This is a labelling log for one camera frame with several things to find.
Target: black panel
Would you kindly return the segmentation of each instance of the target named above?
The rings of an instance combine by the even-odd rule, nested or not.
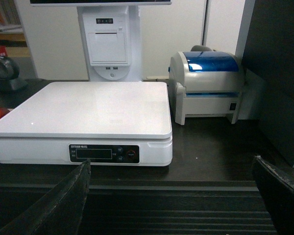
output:
[[[294,99],[294,0],[256,0],[242,64]]]
[[[92,163],[130,163],[140,160],[137,145],[70,144],[70,160],[81,163],[90,159]]]
[[[97,18],[97,24],[113,24],[113,18]]]

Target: monitor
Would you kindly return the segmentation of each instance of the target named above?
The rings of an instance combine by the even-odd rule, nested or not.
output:
[[[171,0],[30,0],[32,6],[169,5]]]

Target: digital display screen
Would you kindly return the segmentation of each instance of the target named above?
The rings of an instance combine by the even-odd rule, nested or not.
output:
[[[111,149],[76,149],[76,158],[89,158],[89,159],[112,159]]]

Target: scale button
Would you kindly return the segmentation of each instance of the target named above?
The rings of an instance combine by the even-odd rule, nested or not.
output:
[[[123,153],[123,148],[122,147],[117,147],[117,153],[122,154]]]
[[[126,153],[129,159],[134,159],[136,158],[136,152],[134,150],[128,150],[128,152]]]
[[[121,163],[124,161],[124,157],[123,156],[118,156],[117,157],[117,162]]]

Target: dark countertop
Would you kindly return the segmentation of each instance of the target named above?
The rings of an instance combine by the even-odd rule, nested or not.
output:
[[[14,94],[0,94],[0,106],[15,108],[52,81],[29,80]],[[92,166],[90,188],[252,187],[255,155],[294,176],[254,120],[230,124],[226,118],[172,121],[173,159],[166,167]],[[0,187],[51,188],[75,165],[0,164]]]

